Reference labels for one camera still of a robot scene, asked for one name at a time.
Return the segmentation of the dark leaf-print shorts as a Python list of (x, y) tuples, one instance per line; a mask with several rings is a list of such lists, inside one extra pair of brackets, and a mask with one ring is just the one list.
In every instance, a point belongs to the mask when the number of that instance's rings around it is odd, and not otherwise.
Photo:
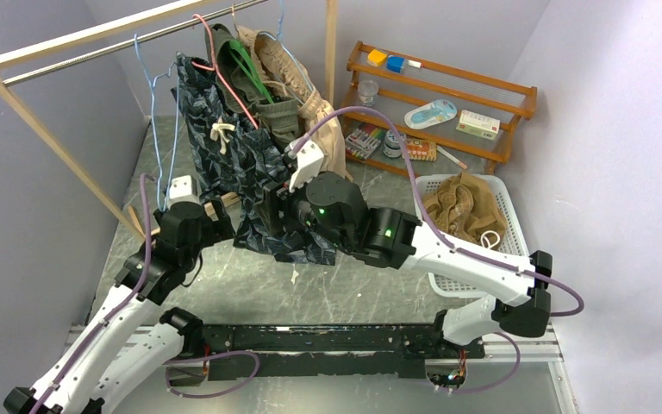
[(317, 233), (302, 228), (281, 237), (271, 236), (256, 204), (262, 188), (291, 176), (284, 148), (277, 147), (266, 129), (228, 112), (217, 76), (197, 65), (208, 61), (177, 53), (178, 87), (173, 89), (185, 120), (203, 200), (234, 192), (240, 198), (240, 223), (234, 246), (269, 254), (279, 262), (334, 265), (336, 251)]

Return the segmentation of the olive green shorts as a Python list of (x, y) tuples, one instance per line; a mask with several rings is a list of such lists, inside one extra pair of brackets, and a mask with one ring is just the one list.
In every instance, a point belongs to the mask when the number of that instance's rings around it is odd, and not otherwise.
[[(232, 85), (233, 89), (247, 106), (259, 126), (266, 129), (271, 139), (277, 147), (285, 148), (288, 144), (298, 138), (301, 134), (300, 121), (297, 118), (297, 108), (287, 97), (281, 97), (277, 92), (272, 92), (268, 87), (266, 89), (272, 94), (274, 103), (269, 103), (254, 87), (249, 77), (238, 67), (233, 59), (229, 41), (238, 40), (230, 30), (221, 25), (213, 24), (210, 26), (213, 32), (215, 43), (215, 56), (218, 65), (222, 70), (223, 76)], [(207, 54), (209, 52), (208, 38), (205, 35)], [(240, 116), (241, 119), (248, 118), (242, 112), (242, 109), (233, 100), (227, 92), (220, 79), (217, 78), (218, 87), (222, 93), (228, 112)]]

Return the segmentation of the green hanger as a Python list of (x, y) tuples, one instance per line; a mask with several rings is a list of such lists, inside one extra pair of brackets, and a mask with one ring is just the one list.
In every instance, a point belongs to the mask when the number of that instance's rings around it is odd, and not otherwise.
[(273, 104), (274, 100), (272, 94), (266, 89), (261, 81), (258, 72), (255, 69), (252, 58), (250, 57), (247, 49), (238, 40), (232, 39), (228, 43), (230, 53), (237, 63), (238, 67), (249, 77), (255, 89), (270, 103)]

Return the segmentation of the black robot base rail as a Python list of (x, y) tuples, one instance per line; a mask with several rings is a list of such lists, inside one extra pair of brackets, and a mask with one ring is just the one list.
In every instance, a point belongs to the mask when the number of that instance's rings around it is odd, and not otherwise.
[(178, 361), (212, 356), (210, 380), (259, 377), (395, 374), (423, 379), (434, 361), (484, 358), (476, 338), (465, 346), (443, 339), (435, 323), (263, 325), (206, 323), (190, 334)]

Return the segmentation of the pink wire hanger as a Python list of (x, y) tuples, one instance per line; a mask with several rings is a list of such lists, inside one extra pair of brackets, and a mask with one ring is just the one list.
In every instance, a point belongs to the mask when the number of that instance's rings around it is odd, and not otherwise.
[(194, 20), (199, 21), (202, 23), (202, 25), (205, 28), (205, 32), (208, 38), (207, 44), (209, 45), (209, 52), (208, 56), (211, 61), (211, 66), (201, 66), (197, 65), (199, 68), (203, 68), (207, 71), (214, 72), (216, 76), (220, 79), (221, 83), (224, 85), (225, 89), (227, 92), (232, 96), (233, 100), (237, 103), (237, 105), (242, 109), (242, 112), (246, 115), (250, 123), (254, 126), (256, 130), (259, 129), (259, 124), (258, 122), (254, 119), (253, 115), (247, 108), (247, 106), (242, 102), (242, 100), (239, 98), (235, 90), (233, 89), (232, 85), (226, 80), (226, 78), (223, 76), (222, 70), (218, 65), (218, 60), (215, 56), (215, 43), (214, 43), (214, 37), (213, 37), (213, 32), (212, 29), (210, 28), (209, 24), (206, 22), (206, 20), (199, 14), (195, 13), (192, 15), (192, 18)]

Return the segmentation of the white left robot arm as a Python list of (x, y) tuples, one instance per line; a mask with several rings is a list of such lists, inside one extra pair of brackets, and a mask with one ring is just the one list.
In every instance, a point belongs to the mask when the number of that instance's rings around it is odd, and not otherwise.
[(214, 213), (193, 201), (155, 214), (160, 231), (126, 259), (100, 311), (69, 350), (32, 386), (12, 389), (8, 413), (111, 413), (152, 371), (169, 360), (206, 355), (203, 321), (163, 309), (203, 249), (234, 237), (224, 203)]

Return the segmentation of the tan brown shorts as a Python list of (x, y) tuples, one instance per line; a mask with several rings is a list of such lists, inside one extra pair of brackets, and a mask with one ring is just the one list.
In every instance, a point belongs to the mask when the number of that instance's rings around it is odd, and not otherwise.
[(423, 206), (442, 232), (497, 250), (508, 224), (488, 183), (462, 172), (422, 196)]

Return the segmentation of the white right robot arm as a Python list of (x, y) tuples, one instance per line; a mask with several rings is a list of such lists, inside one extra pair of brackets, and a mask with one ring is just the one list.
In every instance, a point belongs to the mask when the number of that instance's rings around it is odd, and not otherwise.
[(464, 307), (440, 312), (438, 329), (430, 336), (439, 356), (453, 356), (497, 331), (527, 338), (546, 331), (551, 296), (532, 276), (536, 265), (531, 258), (444, 235), (398, 209), (370, 207), (360, 188), (336, 173), (322, 172), (301, 187), (266, 184), (256, 206), (273, 235), (308, 230), (367, 266), (433, 273), (484, 292)]

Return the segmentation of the light blue wire hanger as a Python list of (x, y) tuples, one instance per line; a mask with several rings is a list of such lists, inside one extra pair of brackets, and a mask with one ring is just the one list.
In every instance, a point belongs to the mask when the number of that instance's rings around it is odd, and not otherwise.
[(179, 138), (179, 107), (180, 105), (176, 100), (173, 100), (173, 130), (170, 146), (163, 148), (160, 144), (158, 120), (164, 117), (165, 114), (158, 112), (159, 109), (159, 86), (172, 80), (174, 86), (178, 87), (178, 64), (172, 61), (168, 67), (161, 73), (152, 74), (148, 68), (146, 60), (142, 52), (142, 43), (139, 41), (137, 33), (133, 35), (133, 49), (136, 59), (139, 62), (141, 70), (143, 71), (144, 78), (147, 83), (149, 91), (149, 117), (150, 117), (150, 131), (153, 143), (153, 152), (158, 167), (159, 176), (156, 178), (156, 203), (160, 211), (166, 211), (169, 207), (169, 190), (172, 180), (175, 176), (176, 159), (178, 151), (178, 138)]

